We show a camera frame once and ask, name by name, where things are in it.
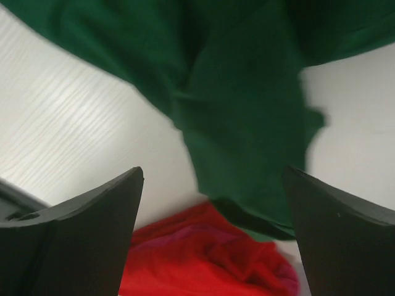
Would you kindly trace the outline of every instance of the dark green clothing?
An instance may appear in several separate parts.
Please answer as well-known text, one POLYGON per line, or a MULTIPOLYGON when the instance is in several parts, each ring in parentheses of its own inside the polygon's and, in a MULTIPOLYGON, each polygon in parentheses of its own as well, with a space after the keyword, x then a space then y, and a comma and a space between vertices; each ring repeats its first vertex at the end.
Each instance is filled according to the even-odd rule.
POLYGON ((299 72, 395 40, 393 0, 0 1, 170 117, 200 191, 259 241, 294 238, 281 172, 322 125, 299 72))

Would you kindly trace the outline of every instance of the white surface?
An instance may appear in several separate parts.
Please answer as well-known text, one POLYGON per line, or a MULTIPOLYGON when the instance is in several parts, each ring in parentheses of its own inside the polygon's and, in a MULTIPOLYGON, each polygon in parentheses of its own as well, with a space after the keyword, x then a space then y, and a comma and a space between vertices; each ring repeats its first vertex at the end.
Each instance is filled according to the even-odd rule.
MULTIPOLYGON (((329 127, 309 171, 395 209, 395 45, 303 73, 329 127)), ((137 226, 197 202, 180 134, 129 85, 39 39, 0 10, 0 177, 57 204, 133 166, 137 226)), ((296 244, 281 244, 300 261, 296 244)))
POLYGON ((54 205, 141 166, 140 227, 202 199, 180 136, 132 86, 0 10, 0 177, 54 205))

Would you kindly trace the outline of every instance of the crumpled red cloth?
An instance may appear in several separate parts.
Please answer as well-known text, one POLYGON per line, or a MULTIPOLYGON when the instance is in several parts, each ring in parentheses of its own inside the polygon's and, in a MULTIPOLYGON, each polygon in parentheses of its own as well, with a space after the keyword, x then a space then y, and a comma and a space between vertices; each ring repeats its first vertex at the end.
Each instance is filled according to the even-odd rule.
POLYGON ((209 203, 137 230, 131 242, 121 296, 295 296, 299 282, 274 243, 259 243, 228 223, 209 203), (209 225, 213 231, 191 231, 160 247, 141 244, 188 228, 209 225))

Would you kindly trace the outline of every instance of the green garment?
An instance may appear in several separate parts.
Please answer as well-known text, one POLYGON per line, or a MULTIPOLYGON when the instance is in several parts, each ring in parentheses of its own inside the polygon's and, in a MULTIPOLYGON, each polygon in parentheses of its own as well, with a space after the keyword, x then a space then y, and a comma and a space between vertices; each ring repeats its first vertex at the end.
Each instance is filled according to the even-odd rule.
POLYGON ((199 190, 258 241, 294 238, 281 172, 323 123, 299 72, 395 40, 394 0, 0 1, 170 117, 199 190))

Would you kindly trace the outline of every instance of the pink fabric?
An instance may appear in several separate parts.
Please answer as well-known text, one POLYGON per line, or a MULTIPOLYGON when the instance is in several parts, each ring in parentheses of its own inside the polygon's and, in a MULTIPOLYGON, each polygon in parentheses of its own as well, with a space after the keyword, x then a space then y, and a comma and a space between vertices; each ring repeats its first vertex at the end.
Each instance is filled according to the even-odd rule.
POLYGON ((214 228, 213 226, 210 226, 208 224, 194 224, 194 225, 184 227, 183 229, 180 229, 179 231, 176 231, 173 234, 169 234, 167 236, 162 236, 162 237, 158 237, 156 239, 151 239, 147 242, 143 242, 142 244, 139 244, 136 247, 132 247, 130 249, 130 251, 137 252, 137 251, 151 249, 151 248, 163 247, 171 242, 175 242, 180 239, 184 239, 184 238, 186 238, 192 234, 195 234, 197 232, 205 232, 205 233, 210 233, 210 234, 214 235, 220 244, 224 244, 226 242, 232 241, 232 240, 237 239, 239 237, 235 234, 228 233, 228 232, 219 230, 217 228, 214 228))

